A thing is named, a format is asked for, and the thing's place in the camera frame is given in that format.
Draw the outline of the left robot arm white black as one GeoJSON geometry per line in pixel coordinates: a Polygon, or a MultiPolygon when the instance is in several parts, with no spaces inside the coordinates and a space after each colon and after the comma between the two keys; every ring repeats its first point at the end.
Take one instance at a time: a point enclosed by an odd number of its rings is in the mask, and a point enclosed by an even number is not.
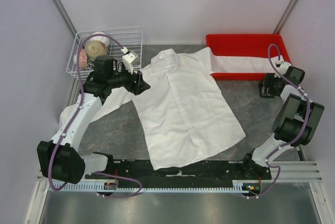
{"type": "Polygon", "coordinates": [[[111,178],[115,172],[113,157],[94,153],[80,156],[78,149],[87,127],[115,88],[139,95],[150,85],[140,71],[134,70],[138,55],[127,52],[121,62],[111,56],[99,56],[94,70],[82,84],[78,100],[70,117],[50,141],[41,141],[37,154],[41,172],[50,181],[77,184],[83,176],[97,172],[102,178],[111,178]]]}

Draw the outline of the aluminium frame rail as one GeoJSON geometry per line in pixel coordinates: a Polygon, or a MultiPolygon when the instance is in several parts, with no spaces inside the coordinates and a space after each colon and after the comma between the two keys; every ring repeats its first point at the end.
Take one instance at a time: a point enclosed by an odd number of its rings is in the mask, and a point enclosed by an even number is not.
{"type": "MultiPolygon", "coordinates": [[[[54,182],[66,182],[67,184],[78,184],[83,180],[108,180],[112,179],[116,175],[106,174],[105,172],[111,169],[114,160],[110,160],[107,163],[107,167],[104,171],[92,170],[86,172],[84,169],[84,162],[55,162],[52,167],[51,178],[54,182]]],[[[318,180],[320,179],[318,167],[314,162],[275,162],[272,167],[269,168],[272,178],[270,180],[262,180],[263,182],[273,181],[276,175],[283,181],[298,181],[298,180],[318,180]]],[[[127,178],[119,176],[119,182],[123,186],[129,186],[132,183],[133,178],[127,178]]],[[[250,181],[254,180],[233,180],[234,181],[250,181]]]]}

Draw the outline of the beige ceramic bowl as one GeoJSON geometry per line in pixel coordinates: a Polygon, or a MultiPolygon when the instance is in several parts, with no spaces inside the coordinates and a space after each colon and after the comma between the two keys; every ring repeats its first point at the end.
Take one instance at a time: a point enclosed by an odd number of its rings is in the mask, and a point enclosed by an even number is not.
{"type": "Polygon", "coordinates": [[[85,45],[85,52],[90,59],[95,60],[99,56],[107,55],[107,48],[102,42],[92,40],[85,45]]]}

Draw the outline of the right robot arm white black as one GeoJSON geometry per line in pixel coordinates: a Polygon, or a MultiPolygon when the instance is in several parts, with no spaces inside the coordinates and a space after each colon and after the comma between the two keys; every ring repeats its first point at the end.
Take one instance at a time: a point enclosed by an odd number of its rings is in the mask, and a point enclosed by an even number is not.
{"type": "Polygon", "coordinates": [[[312,140],[325,107],[306,98],[300,86],[304,76],[302,69],[289,66],[284,74],[268,73],[259,83],[260,96],[278,96],[283,107],[273,123],[271,136],[244,156],[239,167],[244,178],[268,172],[271,162],[281,154],[312,140]]]}

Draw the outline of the red plastic bin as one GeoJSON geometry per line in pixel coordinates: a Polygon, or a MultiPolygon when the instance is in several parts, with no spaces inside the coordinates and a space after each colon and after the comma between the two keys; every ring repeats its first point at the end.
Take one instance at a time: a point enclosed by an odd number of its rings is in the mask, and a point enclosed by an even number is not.
{"type": "Polygon", "coordinates": [[[215,80],[260,81],[274,72],[268,56],[274,64],[291,61],[280,35],[208,34],[206,44],[215,80]]]}

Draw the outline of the white button shirt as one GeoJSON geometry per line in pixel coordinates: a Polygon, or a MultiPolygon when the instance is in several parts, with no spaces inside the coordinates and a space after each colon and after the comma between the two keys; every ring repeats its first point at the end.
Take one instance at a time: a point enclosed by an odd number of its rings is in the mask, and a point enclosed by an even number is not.
{"type": "Polygon", "coordinates": [[[133,102],[155,170],[183,167],[233,147],[245,138],[213,78],[215,73],[271,73],[278,55],[268,58],[159,52],[142,69],[147,91],[133,95],[116,88],[94,120],[133,102]]]}

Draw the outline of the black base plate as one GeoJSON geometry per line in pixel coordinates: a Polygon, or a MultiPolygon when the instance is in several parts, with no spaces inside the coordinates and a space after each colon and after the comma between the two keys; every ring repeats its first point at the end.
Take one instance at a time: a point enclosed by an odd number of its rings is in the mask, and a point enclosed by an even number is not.
{"type": "Polygon", "coordinates": [[[184,167],[154,170],[149,160],[114,160],[106,174],[133,178],[142,186],[228,186],[233,180],[270,180],[269,168],[256,168],[249,162],[200,161],[184,167]]]}

